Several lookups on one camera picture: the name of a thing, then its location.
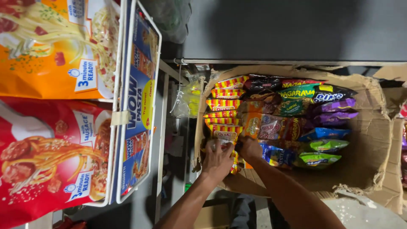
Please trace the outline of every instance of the hand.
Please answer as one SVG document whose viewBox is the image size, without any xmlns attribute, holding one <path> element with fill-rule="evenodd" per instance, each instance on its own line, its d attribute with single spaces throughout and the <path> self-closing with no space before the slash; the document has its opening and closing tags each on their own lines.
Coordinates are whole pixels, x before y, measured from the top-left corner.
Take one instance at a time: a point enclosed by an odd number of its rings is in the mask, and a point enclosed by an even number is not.
<svg viewBox="0 0 407 229">
<path fill-rule="evenodd" d="M 222 150 L 219 139 L 209 140 L 206 144 L 206 156 L 202 165 L 201 176 L 208 176 L 213 185 L 218 185 L 225 178 L 233 165 L 233 157 L 230 157 L 234 145 L 228 143 L 226 149 Z"/>
<path fill-rule="evenodd" d="M 242 156 L 246 162 L 251 164 L 251 161 L 253 160 L 258 158 L 262 159 L 263 149 L 257 140 L 245 136 L 240 141 L 243 143 L 243 147 L 240 150 L 239 155 Z"/>
</svg>

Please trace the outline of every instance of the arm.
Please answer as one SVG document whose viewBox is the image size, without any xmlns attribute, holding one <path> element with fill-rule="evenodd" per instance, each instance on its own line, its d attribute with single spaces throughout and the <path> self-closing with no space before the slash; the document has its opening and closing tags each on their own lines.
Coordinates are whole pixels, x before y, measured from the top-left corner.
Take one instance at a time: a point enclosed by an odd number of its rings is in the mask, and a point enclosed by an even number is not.
<svg viewBox="0 0 407 229">
<path fill-rule="evenodd" d="M 214 143 L 215 151 L 212 151 L 211 145 Z M 218 139 L 208 141 L 200 176 L 153 228 L 192 228 L 209 194 L 229 173 L 233 164 L 230 157 L 233 149 L 234 146 L 228 144 L 226 150 L 222 151 Z"/>
<path fill-rule="evenodd" d="M 259 175 L 273 203 L 292 228 L 341 228 L 341 221 L 315 195 L 262 158 L 257 140 L 244 138 L 240 155 Z"/>
</svg>

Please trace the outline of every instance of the human hand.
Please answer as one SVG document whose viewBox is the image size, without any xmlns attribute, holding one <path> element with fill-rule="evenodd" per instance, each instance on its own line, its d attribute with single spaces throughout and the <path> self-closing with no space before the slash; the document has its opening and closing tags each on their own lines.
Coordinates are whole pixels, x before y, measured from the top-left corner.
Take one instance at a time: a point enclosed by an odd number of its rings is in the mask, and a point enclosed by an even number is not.
<svg viewBox="0 0 407 229">
<path fill-rule="evenodd" d="M 222 150 L 219 139 L 209 140 L 206 144 L 206 156 L 201 176 L 208 176 L 214 186 L 218 185 L 229 174 L 233 165 L 233 157 L 230 157 L 233 150 L 232 143 L 227 143 L 226 149 Z"/>
<path fill-rule="evenodd" d="M 262 159 L 263 149 L 257 140 L 245 136 L 240 141 L 243 143 L 243 146 L 239 151 L 239 155 L 242 156 L 246 162 L 251 164 L 253 160 L 258 158 Z"/>
</svg>

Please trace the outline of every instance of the green snack bag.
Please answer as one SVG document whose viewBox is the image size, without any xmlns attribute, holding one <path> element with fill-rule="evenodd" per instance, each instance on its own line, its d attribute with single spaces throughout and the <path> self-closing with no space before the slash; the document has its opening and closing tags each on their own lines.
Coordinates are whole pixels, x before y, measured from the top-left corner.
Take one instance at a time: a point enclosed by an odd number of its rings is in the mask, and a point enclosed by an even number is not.
<svg viewBox="0 0 407 229">
<path fill-rule="evenodd" d="M 331 155 L 324 153 L 301 153 L 294 165 L 297 167 L 307 168 L 307 169 L 325 169 L 329 165 L 335 163 L 337 160 L 341 159 L 342 156 Z"/>
<path fill-rule="evenodd" d="M 317 152 L 336 152 L 349 145 L 348 141 L 336 140 L 336 139 L 320 139 L 314 140 L 309 143 L 311 149 Z"/>
<path fill-rule="evenodd" d="M 314 87 L 319 84 L 303 84 L 298 86 L 289 87 L 285 90 L 279 91 L 279 95 L 283 101 L 301 99 L 301 98 L 312 98 L 315 94 Z"/>
<path fill-rule="evenodd" d="M 312 99 L 306 97 L 301 99 L 286 100 L 277 106 L 273 115 L 282 117 L 305 115 L 308 110 L 308 106 L 311 103 Z"/>
</svg>

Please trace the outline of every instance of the tape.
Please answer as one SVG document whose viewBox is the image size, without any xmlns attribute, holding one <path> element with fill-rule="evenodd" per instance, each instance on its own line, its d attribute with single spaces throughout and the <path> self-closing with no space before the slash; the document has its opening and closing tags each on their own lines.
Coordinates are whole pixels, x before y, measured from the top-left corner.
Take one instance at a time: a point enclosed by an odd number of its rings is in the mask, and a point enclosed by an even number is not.
<svg viewBox="0 0 407 229">
<path fill-rule="evenodd" d="M 111 126 L 125 125 L 129 123 L 129 120 L 130 112 L 128 110 L 116 111 L 112 113 L 112 122 L 110 123 L 110 125 Z"/>
</svg>

